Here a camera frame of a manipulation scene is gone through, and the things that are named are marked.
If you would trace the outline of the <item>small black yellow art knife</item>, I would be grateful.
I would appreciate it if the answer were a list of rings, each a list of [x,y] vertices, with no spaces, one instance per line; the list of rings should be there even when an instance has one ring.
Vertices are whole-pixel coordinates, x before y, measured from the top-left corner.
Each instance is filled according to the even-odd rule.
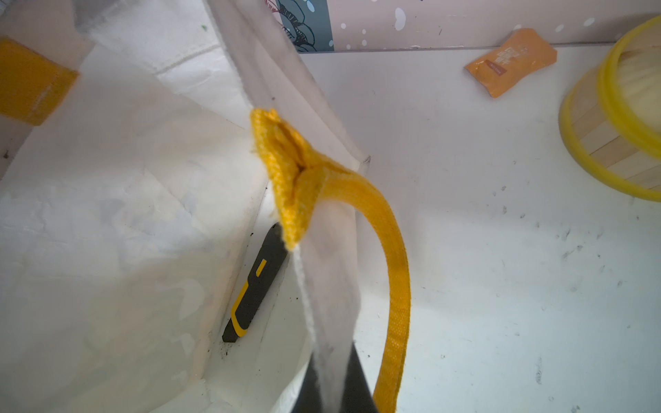
[[[235,300],[222,334],[223,342],[237,342],[250,328],[253,319],[287,258],[282,226],[275,223],[267,232],[246,282]]]

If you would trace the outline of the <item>yellow bamboo steamer basket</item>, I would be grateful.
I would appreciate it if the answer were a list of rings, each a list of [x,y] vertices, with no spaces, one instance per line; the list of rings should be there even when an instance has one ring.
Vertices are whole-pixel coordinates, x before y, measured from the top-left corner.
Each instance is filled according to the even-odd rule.
[[[564,99],[561,138],[575,161],[624,194],[660,199],[660,19],[625,34]]]

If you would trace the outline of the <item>white tote pouch yellow handles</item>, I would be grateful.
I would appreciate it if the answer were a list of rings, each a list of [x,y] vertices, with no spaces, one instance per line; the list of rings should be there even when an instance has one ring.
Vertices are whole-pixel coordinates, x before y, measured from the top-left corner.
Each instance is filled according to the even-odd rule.
[[[327,1],[1,4],[1,409],[397,407],[406,248],[304,66]],[[267,232],[288,255],[223,342]]]

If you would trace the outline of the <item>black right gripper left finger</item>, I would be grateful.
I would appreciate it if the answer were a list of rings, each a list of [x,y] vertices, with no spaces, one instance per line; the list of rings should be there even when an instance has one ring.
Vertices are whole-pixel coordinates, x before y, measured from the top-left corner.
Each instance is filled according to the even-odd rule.
[[[322,399],[319,390],[318,375],[313,357],[310,358],[306,373],[301,382],[298,397],[292,413],[322,413]]]

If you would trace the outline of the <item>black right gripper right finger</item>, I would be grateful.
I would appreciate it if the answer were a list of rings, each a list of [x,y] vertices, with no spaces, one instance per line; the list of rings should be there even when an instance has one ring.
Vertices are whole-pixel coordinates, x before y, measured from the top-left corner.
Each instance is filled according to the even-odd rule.
[[[356,347],[352,346],[344,382],[342,413],[378,413]]]

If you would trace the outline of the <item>orange sachet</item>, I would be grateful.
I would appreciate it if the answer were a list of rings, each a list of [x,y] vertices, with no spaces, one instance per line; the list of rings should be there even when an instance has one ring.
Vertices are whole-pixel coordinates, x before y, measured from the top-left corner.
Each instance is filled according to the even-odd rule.
[[[470,62],[465,70],[498,98],[528,75],[557,61],[558,52],[533,29],[518,29],[501,47]]]

